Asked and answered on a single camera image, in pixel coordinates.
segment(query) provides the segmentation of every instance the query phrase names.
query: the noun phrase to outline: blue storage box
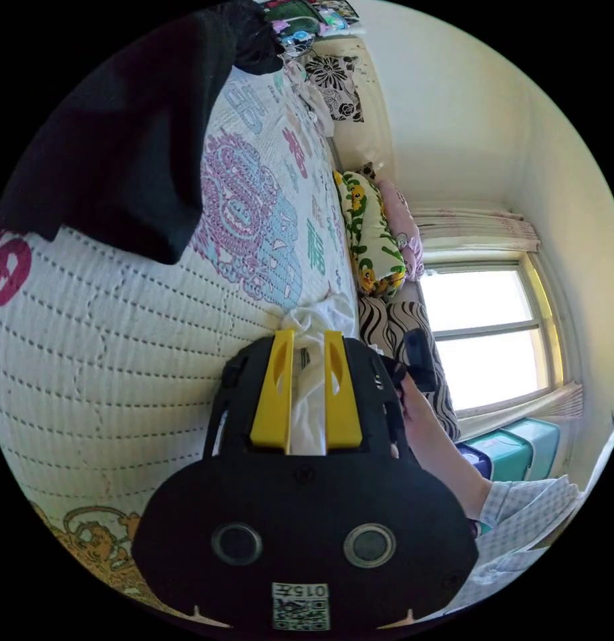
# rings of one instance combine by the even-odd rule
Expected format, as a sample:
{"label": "blue storage box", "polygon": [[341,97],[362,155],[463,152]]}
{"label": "blue storage box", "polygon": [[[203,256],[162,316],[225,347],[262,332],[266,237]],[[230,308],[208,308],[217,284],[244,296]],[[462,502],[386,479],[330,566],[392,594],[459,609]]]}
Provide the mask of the blue storage box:
{"label": "blue storage box", "polygon": [[558,425],[538,419],[523,419],[501,431],[525,440],[532,448],[532,461],[525,473],[525,481],[540,481],[550,475],[561,440]]}
{"label": "blue storage box", "polygon": [[477,449],[470,447],[467,443],[457,443],[456,447],[462,454],[464,459],[467,459],[486,479],[492,477],[492,462],[487,454],[479,452]]}

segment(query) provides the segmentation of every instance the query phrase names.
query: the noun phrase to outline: black and white striped fabric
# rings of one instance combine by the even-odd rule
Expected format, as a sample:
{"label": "black and white striped fabric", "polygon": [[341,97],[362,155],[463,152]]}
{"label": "black and white striped fabric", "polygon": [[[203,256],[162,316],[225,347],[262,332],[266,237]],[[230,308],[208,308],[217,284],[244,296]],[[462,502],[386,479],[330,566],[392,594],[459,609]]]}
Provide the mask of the black and white striped fabric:
{"label": "black and white striped fabric", "polygon": [[434,408],[436,416],[438,416],[438,420],[449,438],[457,441],[460,438],[458,418],[454,412],[447,379],[440,362],[440,355],[438,354],[438,348],[424,305],[415,301],[385,303],[380,298],[359,296],[358,307],[360,312],[360,339],[367,345],[375,345],[381,349],[385,356],[407,365],[409,365],[409,360],[403,343],[403,336],[412,329],[417,328],[421,328],[425,332],[434,360],[436,377],[438,378],[436,392],[425,394],[425,396]]}

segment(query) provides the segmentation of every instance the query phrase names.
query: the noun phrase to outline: white wall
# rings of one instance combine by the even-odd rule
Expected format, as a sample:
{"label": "white wall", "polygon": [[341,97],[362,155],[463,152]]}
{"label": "white wall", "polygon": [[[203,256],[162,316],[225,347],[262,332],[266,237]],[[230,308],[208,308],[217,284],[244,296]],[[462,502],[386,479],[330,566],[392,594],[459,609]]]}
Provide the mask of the white wall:
{"label": "white wall", "polygon": [[399,187],[530,220],[567,299],[586,410],[569,473],[586,484],[614,409],[614,201],[573,126],[521,71],[430,16],[352,0],[387,105]]}
{"label": "white wall", "polygon": [[501,202],[527,136],[516,68],[465,32],[379,0],[353,0],[367,33],[408,200]]}
{"label": "white wall", "polygon": [[536,227],[567,298],[581,355],[585,417],[570,474],[585,484],[612,431],[614,200],[569,120],[529,78],[530,140],[508,201]]}

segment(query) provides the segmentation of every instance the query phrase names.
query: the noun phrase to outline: black cloth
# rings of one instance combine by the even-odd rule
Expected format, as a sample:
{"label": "black cloth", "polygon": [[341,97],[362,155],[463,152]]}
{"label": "black cloth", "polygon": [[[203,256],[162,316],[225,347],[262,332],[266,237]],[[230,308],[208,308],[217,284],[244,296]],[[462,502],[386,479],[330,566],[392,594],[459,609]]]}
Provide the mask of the black cloth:
{"label": "black cloth", "polygon": [[176,20],[103,63],[52,113],[0,201],[0,228],[55,239],[61,225],[175,264],[202,215],[211,110],[235,65],[282,68],[253,0]]}
{"label": "black cloth", "polygon": [[438,378],[427,336],[422,329],[412,329],[402,337],[409,365],[388,356],[381,356],[382,363],[396,389],[402,390],[402,379],[408,372],[416,387],[423,393],[438,389]]}

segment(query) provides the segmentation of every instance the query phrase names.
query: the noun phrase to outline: bed sheet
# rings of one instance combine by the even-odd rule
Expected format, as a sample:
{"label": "bed sheet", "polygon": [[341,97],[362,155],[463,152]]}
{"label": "bed sheet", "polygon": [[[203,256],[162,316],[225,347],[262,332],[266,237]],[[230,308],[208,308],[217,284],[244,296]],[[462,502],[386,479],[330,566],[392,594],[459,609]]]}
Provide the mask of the bed sheet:
{"label": "bed sheet", "polygon": [[284,71],[233,69],[201,171],[204,213],[175,266],[68,228],[52,243],[0,232],[6,460],[79,561],[164,610],[130,543],[152,492],[200,458],[223,365],[328,292],[357,310],[327,143]]}

